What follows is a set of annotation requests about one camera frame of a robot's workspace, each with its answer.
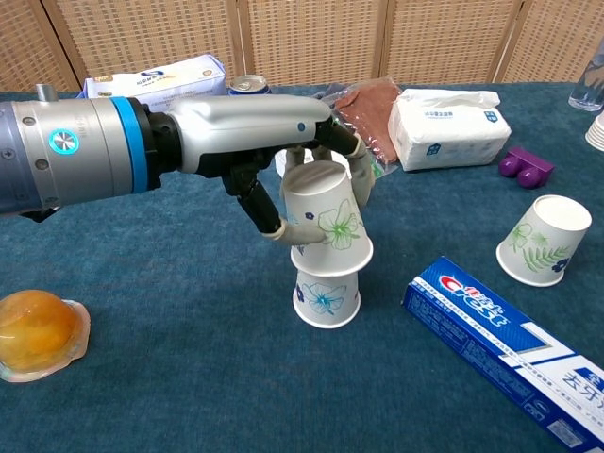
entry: floral paper cup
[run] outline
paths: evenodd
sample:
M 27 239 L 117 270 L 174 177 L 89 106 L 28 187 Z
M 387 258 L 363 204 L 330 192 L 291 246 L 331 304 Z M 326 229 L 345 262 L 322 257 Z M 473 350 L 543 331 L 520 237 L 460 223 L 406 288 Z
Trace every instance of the floral paper cup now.
M 342 164 L 317 160 L 293 168 L 283 178 L 283 194 L 291 224 L 323 229 L 322 243 L 292 247 L 294 266 L 317 277 L 358 272 L 371 260 L 367 237 L 352 185 Z
M 315 277 L 298 271 L 294 308 L 298 316 L 311 326 L 344 326 L 357 315 L 360 306 L 356 272 L 343 277 Z
M 497 261 L 522 283 L 555 285 L 564 277 L 564 269 L 591 223 L 591 214 L 577 201 L 540 196 L 497 247 Z

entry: can lid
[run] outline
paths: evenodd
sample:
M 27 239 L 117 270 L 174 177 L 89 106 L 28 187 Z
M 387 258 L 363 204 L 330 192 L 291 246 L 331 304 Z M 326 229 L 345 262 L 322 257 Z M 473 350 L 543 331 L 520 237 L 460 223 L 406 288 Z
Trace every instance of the can lid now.
M 259 92 L 266 88 L 266 79 L 261 75 L 240 75 L 235 77 L 231 84 L 231 88 L 238 92 Z
M 239 82 L 233 86 L 236 90 L 242 90 L 243 92 L 247 92 L 250 88 L 252 88 L 252 84 L 249 82 Z

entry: blue ring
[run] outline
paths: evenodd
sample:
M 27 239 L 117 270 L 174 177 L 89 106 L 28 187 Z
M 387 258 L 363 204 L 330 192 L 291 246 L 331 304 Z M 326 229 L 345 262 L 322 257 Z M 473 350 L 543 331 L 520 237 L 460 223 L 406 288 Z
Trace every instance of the blue ring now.
M 132 165 L 132 193 L 146 192 L 148 184 L 147 159 L 144 154 L 143 135 L 136 114 L 125 97 L 111 97 L 110 99 L 120 115 L 128 143 Z

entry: blue label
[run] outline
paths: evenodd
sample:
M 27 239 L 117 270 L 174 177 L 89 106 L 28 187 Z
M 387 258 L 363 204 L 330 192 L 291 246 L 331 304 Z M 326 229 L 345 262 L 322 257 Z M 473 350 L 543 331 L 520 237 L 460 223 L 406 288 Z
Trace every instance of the blue label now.
M 428 148 L 426 156 L 432 156 L 434 154 L 438 154 L 441 150 L 441 145 L 439 143 L 431 144 Z
M 48 144 L 56 153 L 70 156 L 79 149 L 79 138 L 71 130 L 55 129 L 50 133 Z
M 486 116 L 487 120 L 489 120 L 491 123 L 496 123 L 499 119 L 494 111 L 485 111 L 484 116 Z
M 585 380 L 596 387 L 600 392 L 604 392 L 604 377 L 598 376 L 589 368 L 579 368 L 575 371 L 578 375 L 584 377 Z
M 420 277 L 514 351 L 546 345 L 521 326 L 530 318 L 447 258 L 438 259 Z

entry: beige wall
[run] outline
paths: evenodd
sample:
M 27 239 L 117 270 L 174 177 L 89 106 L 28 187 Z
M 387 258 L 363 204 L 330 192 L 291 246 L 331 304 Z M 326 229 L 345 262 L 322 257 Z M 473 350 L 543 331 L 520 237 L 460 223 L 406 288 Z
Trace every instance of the beige wall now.
M 4 0 L 0 90 L 207 52 L 272 85 L 574 81 L 603 18 L 602 0 Z

